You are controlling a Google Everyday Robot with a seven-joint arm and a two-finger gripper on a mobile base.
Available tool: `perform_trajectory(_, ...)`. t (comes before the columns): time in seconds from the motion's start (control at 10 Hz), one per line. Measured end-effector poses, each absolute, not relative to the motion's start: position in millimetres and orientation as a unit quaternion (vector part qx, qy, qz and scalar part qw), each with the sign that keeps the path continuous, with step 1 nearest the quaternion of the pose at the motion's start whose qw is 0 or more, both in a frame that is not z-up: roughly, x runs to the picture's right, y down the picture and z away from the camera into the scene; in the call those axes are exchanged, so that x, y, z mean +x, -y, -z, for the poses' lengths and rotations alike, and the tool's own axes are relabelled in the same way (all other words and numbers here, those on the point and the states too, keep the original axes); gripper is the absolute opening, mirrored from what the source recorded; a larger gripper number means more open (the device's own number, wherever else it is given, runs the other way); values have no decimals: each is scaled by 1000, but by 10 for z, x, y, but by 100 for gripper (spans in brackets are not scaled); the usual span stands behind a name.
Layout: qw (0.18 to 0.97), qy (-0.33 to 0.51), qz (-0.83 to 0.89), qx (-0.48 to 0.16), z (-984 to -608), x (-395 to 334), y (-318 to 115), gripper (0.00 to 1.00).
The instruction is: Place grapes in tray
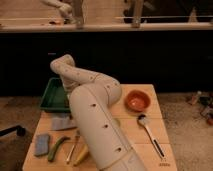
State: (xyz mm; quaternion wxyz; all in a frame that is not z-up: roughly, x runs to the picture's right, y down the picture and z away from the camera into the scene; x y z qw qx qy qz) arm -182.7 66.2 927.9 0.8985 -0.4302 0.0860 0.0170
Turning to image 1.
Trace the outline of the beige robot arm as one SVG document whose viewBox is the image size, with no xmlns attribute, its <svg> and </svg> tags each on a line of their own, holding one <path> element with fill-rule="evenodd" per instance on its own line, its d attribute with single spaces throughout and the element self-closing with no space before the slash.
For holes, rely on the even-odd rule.
<svg viewBox="0 0 213 171">
<path fill-rule="evenodd" d="M 106 74 L 78 68 L 66 54 L 50 63 L 62 79 L 71 114 L 99 171 L 147 171 L 109 108 L 122 95 L 120 83 Z"/>
</svg>

